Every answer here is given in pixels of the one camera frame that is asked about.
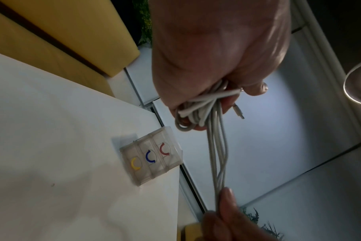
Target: cable connector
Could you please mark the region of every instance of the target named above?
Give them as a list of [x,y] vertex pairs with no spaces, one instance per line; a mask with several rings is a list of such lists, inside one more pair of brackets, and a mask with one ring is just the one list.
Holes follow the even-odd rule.
[[241,112],[240,108],[237,106],[236,103],[233,104],[233,110],[236,112],[236,115],[240,118],[244,119],[243,112]]

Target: cable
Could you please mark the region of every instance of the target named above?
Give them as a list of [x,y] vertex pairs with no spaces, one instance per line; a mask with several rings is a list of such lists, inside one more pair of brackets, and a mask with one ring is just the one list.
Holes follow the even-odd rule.
[[[175,126],[181,131],[190,131],[197,125],[207,127],[207,139],[209,158],[211,162],[212,181],[215,191],[215,205],[218,210],[219,193],[224,187],[225,168],[228,160],[228,145],[223,126],[223,111],[220,99],[240,94],[241,89],[226,91],[228,81],[220,80],[211,88],[182,104],[183,109],[175,111]],[[234,110],[238,116],[244,119],[240,108],[234,104]],[[219,159],[219,172],[216,154]]]

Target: blue arc marking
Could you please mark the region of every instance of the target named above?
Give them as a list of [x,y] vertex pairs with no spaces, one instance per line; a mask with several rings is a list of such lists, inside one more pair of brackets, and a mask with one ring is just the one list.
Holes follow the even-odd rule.
[[148,162],[150,162],[150,163],[155,163],[156,162],[156,160],[149,160],[149,158],[148,158],[148,154],[150,153],[150,150],[148,150],[148,152],[146,152],[146,160],[148,161]]

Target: clear plastic container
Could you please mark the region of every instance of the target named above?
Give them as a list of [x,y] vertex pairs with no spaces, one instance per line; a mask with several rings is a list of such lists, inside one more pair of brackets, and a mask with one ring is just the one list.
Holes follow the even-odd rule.
[[183,163],[183,151],[169,126],[121,147],[120,152],[138,186]]

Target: white cable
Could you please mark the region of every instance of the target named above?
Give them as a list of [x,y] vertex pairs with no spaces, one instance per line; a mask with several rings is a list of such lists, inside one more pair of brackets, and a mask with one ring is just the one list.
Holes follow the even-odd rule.
[[[181,131],[190,131],[197,125],[207,127],[209,158],[211,161],[212,180],[215,191],[215,205],[218,210],[220,190],[224,187],[225,168],[228,160],[228,145],[223,126],[223,111],[220,98],[240,94],[241,89],[226,91],[228,81],[220,80],[200,96],[183,103],[182,110],[175,111],[175,126]],[[241,110],[235,104],[235,112],[242,119]],[[182,118],[188,117],[190,123]],[[216,154],[220,170],[217,172]]]

